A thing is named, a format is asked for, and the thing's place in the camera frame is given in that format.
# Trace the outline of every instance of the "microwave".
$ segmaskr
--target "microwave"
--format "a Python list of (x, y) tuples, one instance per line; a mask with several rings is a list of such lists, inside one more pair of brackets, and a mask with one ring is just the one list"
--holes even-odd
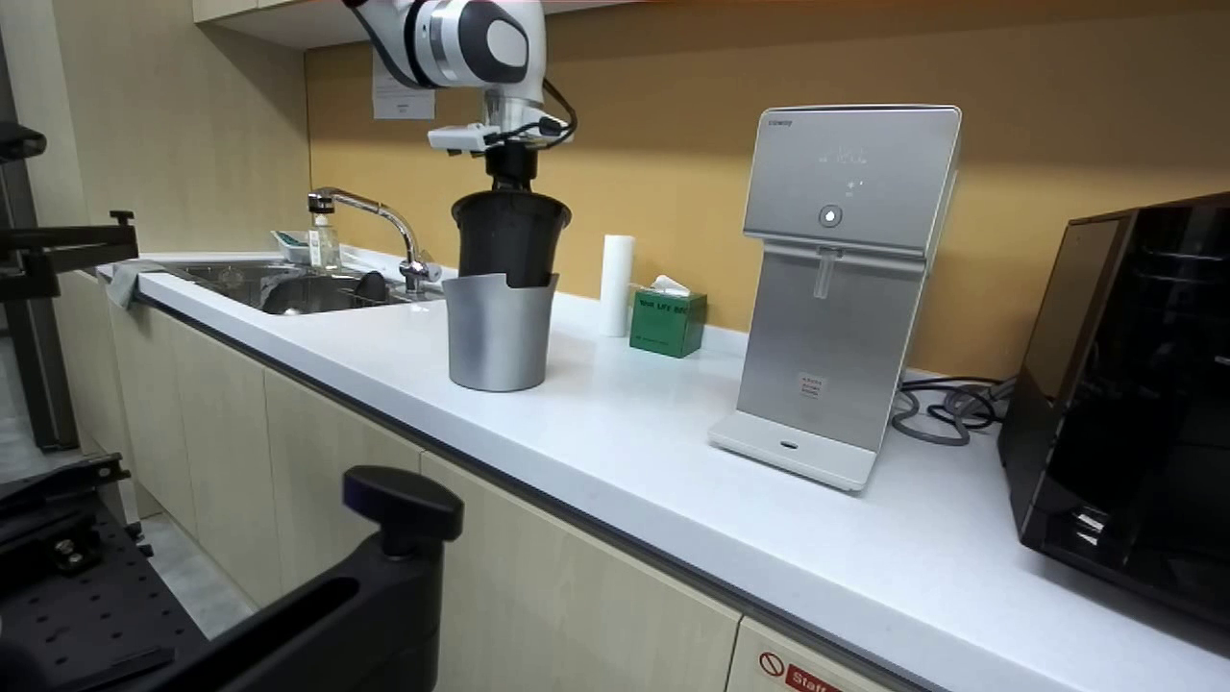
[(999, 463), (1028, 546), (1230, 632), (1230, 191), (1063, 226)]

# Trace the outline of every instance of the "kitchen counter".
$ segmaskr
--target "kitchen counter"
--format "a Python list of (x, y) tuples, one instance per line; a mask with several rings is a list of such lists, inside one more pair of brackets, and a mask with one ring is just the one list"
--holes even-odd
[(138, 294), (925, 686), (1230, 690), (1218, 640), (1017, 546), (993, 434), (889, 434), (864, 496), (708, 448), (739, 401), (733, 330), (678, 362), (600, 337), (597, 305), (557, 296), (547, 384), (468, 394), (445, 372), (441, 299), (263, 314), (169, 272)]

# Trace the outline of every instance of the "stainless steel sink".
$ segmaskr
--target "stainless steel sink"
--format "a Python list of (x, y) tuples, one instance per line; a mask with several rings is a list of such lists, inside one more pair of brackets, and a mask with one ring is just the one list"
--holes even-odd
[(406, 294), (401, 281), (355, 271), (302, 271), (275, 263), (184, 263), (164, 264), (164, 272), (184, 278), (200, 287), (231, 296), (268, 314), (313, 314), (313, 312), (355, 312), (379, 305), (433, 299), (438, 287)]

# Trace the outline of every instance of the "faucet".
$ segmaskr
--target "faucet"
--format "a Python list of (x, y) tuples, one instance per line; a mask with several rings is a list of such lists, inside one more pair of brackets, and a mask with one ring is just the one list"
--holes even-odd
[(401, 212), (393, 212), (389, 204), (375, 204), (370, 195), (355, 195), (347, 190), (313, 190), (306, 191), (313, 216), (336, 216), (339, 204), (370, 212), (401, 234), (401, 241), (406, 246), (406, 259), (401, 263), (401, 278), (406, 281), (406, 287), (414, 287), (424, 281), (433, 286), (441, 278), (441, 271), (430, 263), (430, 253), (414, 239), (410, 225)]

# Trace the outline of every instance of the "tissue box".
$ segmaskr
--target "tissue box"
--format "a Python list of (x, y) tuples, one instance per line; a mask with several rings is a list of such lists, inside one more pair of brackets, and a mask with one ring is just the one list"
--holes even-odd
[(629, 345), (683, 358), (700, 349), (708, 319), (708, 299), (696, 296), (665, 296), (665, 294), (634, 294), (629, 309)]

